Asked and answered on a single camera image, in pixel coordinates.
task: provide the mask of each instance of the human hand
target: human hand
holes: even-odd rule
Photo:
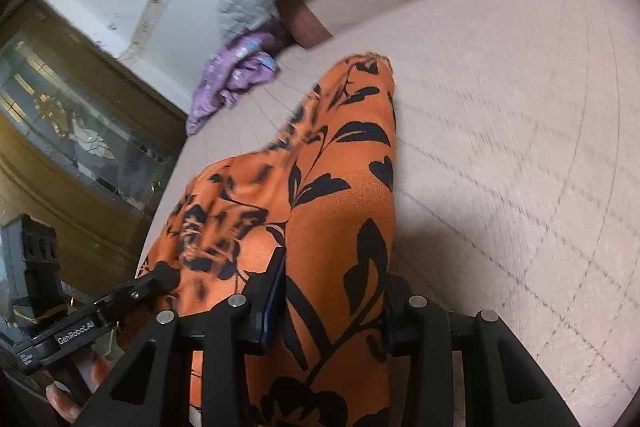
[[[102,381],[107,378],[109,370],[109,364],[106,359],[97,355],[91,365],[91,378],[95,384],[94,392],[95,388],[97,388]],[[62,391],[62,389],[60,389],[55,383],[50,384],[45,393],[49,403],[58,412],[58,414],[62,416],[62,418],[69,423],[76,421],[82,408],[75,403],[67,393]]]

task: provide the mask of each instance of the black leaf pattern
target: black leaf pattern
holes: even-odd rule
[[[287,230],[287,221],[281,221],[279,223],[269,223],[269,225],[271,225],[272,227],[278,227],[282,230],[283,233]]]
[[[391,163],[391,158],[385,156],[382,162],[371,162],[369,164],[369,170],[378,178],[386,187],[393,192],[394,190],[394,166]]]
[[[331,174],[328,173],[323,174],[319,178],[313,180],[311,183],[302,187],[300,194],[296,198],[295,206],[298,206],[299,204],[309,203],[309,201],[313,201],[316,198],[334,194],[335,192],[340,192],[341,190],[347,190],[347,188],[351,188],[351,185],[343,179],[332,178]]]
[[[386,353],[378,341],[373,337],[373,335],[367,335],[367,347],[373,356],[374,359],[378,360],[380,363],[386,362]]]
[[[233,248],[231,249],[231,257],[233,257],[234,259],[237,259],[239,255],[240,255],[240,241],[238,241],[237,239],[234,239],[234,245],[233,245]]]
[[[207,221],[207,213],[201,206],[199,206],[199,204],[194,204],[184,213],[183,222],[186,223],[189,219],[194,219],[203,225]]]
[[[316,133],[312,137],[307,137],[305,139],[305,143],[308,145],[313,142],[318,142],[322,139],[322,137],[326,138],[326,134],[328,132],[329,132],[329,128],[326,125],[323,125],[321,128],[319,128],[316,131]]]
[[[185,260],[184,263],[194,272],[210,272],[213,267],[213,260],[209,257],[196,257],[190,261]]]
[[[255,175],[255,178],[251,180],[251,183],[253,185],[262,183],[263,181],[265,181],[265,179],[267,179],[269,172],[271,172],[272,170],[273,170],[273,165],[269,165],[268,163],[265,163],[265,165],[263,165],[260,171],[258,171],[258,173]]]
[[[298,168],[298,164],[294,163],[289,172],[289,204],[293,207],[293,201],[296,199],[298,187],[302,181],[302,172]]]
[[[240,214],[238,222],[236,222],[236,239],[244,239],[255,227],[263,225],[267,219],[269,211],[266,208],[255,208],[247,210]]]
[[[218,251],[223,251],[223,252],[228,251],[229,250],[229,240],[226,237],[220,238],[216,242],[216,249]]]
[[[320,356],[327,355],[331,352],[332,345],[316,310],[291,277],[286,279],[286,289],[287,300],[304,322],[311,338],[316,343]]]
[[[169,217],[174,217],[180,214],[180,211],[184,208],[184,200],[178,201],[178,203],[174,206],[174,209],[169,214]]]
[[[227,213],[224,210],[221,210],[219,213],[212,216],[213,220],[218,222],[218,225],[222,225],[225,222]]]
[[[198,302],[204,302],[204,299],[207,298],[207,293],[209,292],[209,290],[207,289],[207,287],[205,286],[204,282],[202,282],[202,280],[197,279],[196,280],[196,299],[198,300]]]
[[[285,138],[284,140],[277,140],[269,146],[268,150],[276,151],[278,149],[288,149],[289,143],[289,138]]]
[[[347,403],[332,391],[314,393],[310,387],[295,378],[279,377],[271,384],[269,393],[260,399],[263,425],[293,426],[311,416],[313,425],[346,427]],[[275,412],[283,416],[276,421]]]
[[[360,418],[353,427],[388,427],[391,416],[388,407],[376,414],[367,414]]]
[[[378,270],[378,277],[386,273],[386,243],[373,219],[369,217],[358,231],[356,242],[358,263],[366,263],[369,259]]]
[[[380,90],[375,86],[367,86],[357,90],[355,93],[349,96],[347,100],[342,102],[342,105],[348,105],[350,103],[362,102],[367,96],[372,94],[378,94]]]
[[[318,116],[320,115],[320,102],[316,102],[313,110],[311,111],[311,126],[315,126],[318,123]]]
[[[273,238],[280,247],[284,247],[284,236],[280,233],[280,230],[274,229],[273,227],[267,227],[267,232],[273,235]]]
[[[377,62],[372,63],[370,66],[367,66],[363,62],[357,62],[356,63],[356,69],[358,71],[364,71],[365,73],[379,74],[378,73],[378,63]]]
[[[218,273],[218,279],[226,281],[231,279],[235,273],[236,265],[227,259],[226,263],[223,264],[222,269],[220,269],[220,273]]]
[[[364,294],[367,290],[367,276],[369,275],[369,263],[358,263],[352,266],[344,274],[342,282],[344,291],[349,299],[349,313],[353,315],[362,304]]]
[[[296,362],[300,366],[303,371],[306,371],[309,368],[309,364],[306,361],[305,352],[302,349],[302,344],[300,343],[300,339],[298,338],[298,333],[296,332],[296,328],[293,325],[293,320],[291,318],[291,313],[289,311],[289,307],[285,306],[284,310],[284,320],[282,322],[282,342],[285,347],[290,350],[293,358],[296,359]]]
[[[148,271],[149,271],[149,256],[145,255],[145,260],[142,262],[142,266],[140,267],[138,276],[140,276],[141,273],[146,273]]]
[[[302,119],[304,117],[305,117],[305,108],[302,105],[300,105],[300,107],[294,113],[294,115],[291,117],[291,120],[289,120],[289,122],[290,123],[299,123],[300,121],[302,121]]]
[[[332,138],[337,142],[373,141],[391,146],[382,127],[373,122],[350,121],[344,124]]]
[[[386,97],[389,99],[389,103],[391,104],[391,114],[394,116],[394,129],[396,128],[396,108],[394,106],[394,97],[391,96],[391,92],[386,92]]]
[[[340,87],[338,87],[335,92],[334,92],[334,96],[331,99],[331,102],[329,102],[329,107],[327,109],[332,109],[334,108],[335,104],[338,103],[338,100],[340,100],[340,97],[344,94],[344,84],[342,84]]]

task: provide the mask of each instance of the black device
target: black device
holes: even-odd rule
[[[191,355],[204,352],[202,425],[248,427],[244,355],[264,354],[285,305],[284,254],[251,278],[242,294],[211,311],[159,312],[86,404],[76,427],[187,426]],[[450,427],[453,351],[465,369],[469,427],[578,427],[526,348],[495,312],[451,314],[413,295],[406,280],[386,281],[383,338],[392,356],[411,357],[402,427]]]
[[[178,272],[158,263],[145,276],[62,316],[63,299],[54,291],[60,283],[50,280],[52,275],[57,280],[55,257],[46,268],[42,263],[36,266],[42,269],[37,276],[27,275],[35,261],[30,261],[28,247],[27,252],[19,248],[30,245],[28,237],[36,233],[51,245],[54,233],[25,216],[17,222],[20,227],[11,222],[2,230],[8,234],[2,236],[4,257],[10,259],[4,271],[14,274],[2,280],[14,281],[11,288],[16,288],[8,293],[9,307],[3,314],[26,321],[8,332],[14,338],[12,351],[18,367],[25,373],[41,367],[75,367],[75,357],[118,320],[178,284]],[[286,305],[284,263],[285,251],[279,249],[265,273],[251,277],[241,294],[208,312],[186,317],[171,310],[158,312],[87,401],[74,425],[188,426],[191,360],[193,351],[203,351],[202,425],[251,426],[244,356],[263,355],[276,332]],[[36,289],[41,282],[42,288]],[[19,287],[27,289],[26,296]],[[47,315],[42,320],[47,327],[36,331],[33,319],[43,315]],[[558,391],[495,312],[483,311],[476,317],[446,312],[413,295],[405,279],[389,275],[382,325],[386,351],[394,357],[411,357],[402,427],[452,425],[453,351],[462,352],[467,426],[578,427]]]
[[[166,263],[68,315],[53,228],[27,215],[0,229],[0,346],[18,370],[47,369],[80,405],[92,394],[92,344],[140,304],[179,282]]]
[[[22,214],[0,229],[0,345],[11,350],[64,319],[68,304],[60,285],[56,231]],[[84,403],[91,396],[90,347],[53,363],[53,378]],[[25,370],[30,358],[20,360]]]

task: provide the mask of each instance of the orange fabric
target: orange fabric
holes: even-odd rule
[[[208,311],[286,248],[287,309],[264,357],[247,357],[256,424],[388,422],[380,339],[393,242],[394,83],[388,59],[336,64],[261,152],[204,169],[143,264],[180,269],[159,308]],[[200,404],[194,357],[191,404]]]

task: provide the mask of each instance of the glass cabinet door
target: glass cabinet door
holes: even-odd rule
[[[184,115],[35,0],[0,26],[0,224],[58,232],[62,279],[133,277],[184,142]]]

